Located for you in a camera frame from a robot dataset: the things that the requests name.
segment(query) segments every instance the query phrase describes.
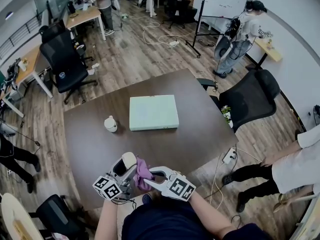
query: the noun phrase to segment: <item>whiteboard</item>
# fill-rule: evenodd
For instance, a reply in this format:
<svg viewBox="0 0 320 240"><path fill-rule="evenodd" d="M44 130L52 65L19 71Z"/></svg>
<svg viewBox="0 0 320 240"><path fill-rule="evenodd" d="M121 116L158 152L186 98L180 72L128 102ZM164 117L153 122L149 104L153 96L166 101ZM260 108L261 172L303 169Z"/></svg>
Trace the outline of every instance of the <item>whiteboard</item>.
<svg viewBox="0 0 320 240"><path fill-rule="evenodd" d="M204 0L203 17L221 17L232 19L240 15L247 0Z"/></svg>

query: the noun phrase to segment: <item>dark blue shirt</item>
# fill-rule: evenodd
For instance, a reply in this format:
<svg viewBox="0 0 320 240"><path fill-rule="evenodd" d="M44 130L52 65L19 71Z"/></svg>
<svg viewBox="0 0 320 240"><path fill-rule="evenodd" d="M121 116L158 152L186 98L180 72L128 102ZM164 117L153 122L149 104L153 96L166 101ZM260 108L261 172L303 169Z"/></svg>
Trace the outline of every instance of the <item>dark blue shirt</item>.
<svg viewBox="0 0 320 240"><path fill-rule="evenodd" d="M122 240L212 240L188 202L169 201L138 207L127 216ZM270 240L256 224L227 233L223 240Z"/></svg>

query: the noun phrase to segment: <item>floor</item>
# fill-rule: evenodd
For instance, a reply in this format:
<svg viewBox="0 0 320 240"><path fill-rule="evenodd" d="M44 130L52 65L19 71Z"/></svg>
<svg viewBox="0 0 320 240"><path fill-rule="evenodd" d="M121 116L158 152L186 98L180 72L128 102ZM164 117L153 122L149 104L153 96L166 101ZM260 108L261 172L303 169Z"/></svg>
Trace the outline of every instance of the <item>floor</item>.
<svg viewBox="0 0 320 240"><path fill-rule="evenodd" d="M196 27L194 23L186 25L185 29L180 26L173 26L172 29L168 29L167 24L160 24L160 27L145 29L146 41L157 45L146 44L143 39L142 27L158 26L158 23L161 23L164 17L162 9L157 10L158 16L152 18L151 21L154 23L151 23L146 22L146 20L150 21L150 18L145 13L145 9L136 6L136 2L120 0L120 4L121 12L127 13L133 18L123 20L122 30L119 30L120 19L117 12L112 11L114 28L119 31L103 41L99 28L91 29L91 27L88 27L87 34L84 36L87 55L95 58L92 64L99 63L95 74L90 76L90 78L97 78L98 86L88 85L83 88L87 101L119 88L180 69L189 69L197 78L214 79L212 69L217 66L217 61L213 59L213 48L206 46L206 44L215 43L216 39L204 37L202 41L198 40L196 47L200 50L202 56L197 58L181 38L177 39L180 44L174 48L163 43L159 44L157 40L160 36L185 36L189 33L191 34L184 38L191 40ZM206 33L206 29L203 26L201 31ZM161 39L162 42L175 40L174 37L162 37ZM249 63L248 59L242 59L234 67L233 73L228 75L226 79L216 79L218 91L208 90L208 93L218 96L219 93L232 87L247 74L245 65ZM25 114L25 117L22 119L12 111L5 113L5 120L12 125L20 126L21 122L24 121L20 131L41 143L41 149L37 152L37 155L40 158L42 172L36 174L28 164L25 167L27 171L35 174L36 192L28 194L26 185L16 182L20 180L19 177L14 173L8 177L6 168L0 165L0 172L2 173L0 192L12 193L19 198L29 212L35 211L44 200L53 194L66 195L68 204L73 209L81 206L69 166L63 116L64 111L75 106L81 106L81 99L77 94L73 94L69 103L64 105L65 94L59 94L56 88L52 92L53 98L50 99L34 81L29 85L25 98L16 104ZM279 95L275 102L277 105L275 115L249 122L241 126L236 132L239 139L237 147L259 160L274 154L291 143L294 140L295 130L299 128L298 121L284 98ZM37 148L31 140L20 135L12 137L11 141L18 147L31 152ZM218 158L215 158L189 175L192 181L198 181L201 184L198 191L203 197L211 193L218 162ZM258 162L254 158L239 151L235 169L256 163ZM233 166L234 161L221 167L216 177L218 186L221 186L221 177L230 172ZM231 219L237 214L235 208L238 192L261 184L263 181L263 179L257 178L242 183L232 183L224 187L222 190L223 202L219 211ZM213 195L211 205L217 207L221 198L219 192ZM241 213L241 225L256 223L275 240L287 239L304 213L307 203L295 203L289 208L273 214L273 207L277 203L277 199L278 195L273 195L251 200L244 212ZM121 228L122 219L132 210L130 205L124 206L119 209L119 228ZM88 221L93 224L96 223L99 214L100 209L88 211ZM241 221L237 218L233 220L236 226L239 222Z"/></svg>

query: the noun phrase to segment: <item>mint green box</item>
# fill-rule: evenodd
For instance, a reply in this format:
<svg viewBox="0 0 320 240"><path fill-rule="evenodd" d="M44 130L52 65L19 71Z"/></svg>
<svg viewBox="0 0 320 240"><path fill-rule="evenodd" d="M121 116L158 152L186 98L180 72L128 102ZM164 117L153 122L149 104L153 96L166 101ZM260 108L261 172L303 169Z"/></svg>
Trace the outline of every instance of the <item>mint green box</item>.
<svg viewBox="0 0 320 240"><path fill-rule="evenodd" d="M131 131L178 128L179 118L174 95L130 98Z"/></svg>

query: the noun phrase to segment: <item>white shirt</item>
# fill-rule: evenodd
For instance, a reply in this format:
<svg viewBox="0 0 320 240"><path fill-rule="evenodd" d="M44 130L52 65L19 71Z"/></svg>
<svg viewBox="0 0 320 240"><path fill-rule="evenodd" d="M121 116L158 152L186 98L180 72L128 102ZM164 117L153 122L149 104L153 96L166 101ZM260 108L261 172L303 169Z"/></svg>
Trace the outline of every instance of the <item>white shirt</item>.
<svg viewBox="0 0 320 240"><path fill-rule="evenodd" d="M253 44L256 37L259 36L259 21L256 15L252 15L249 11L241 13L239 16L241 21L240 30L236 36L236 41L244 41L247 39Z"/></svg>
<svg viewBox="0 0 320 240"><path fill-rule="evenodd" d="M284 194L290 190L313 185L313 192L320 193L320 125L298 135L302 150L287 155L272 166L272 176Z"/></svg>

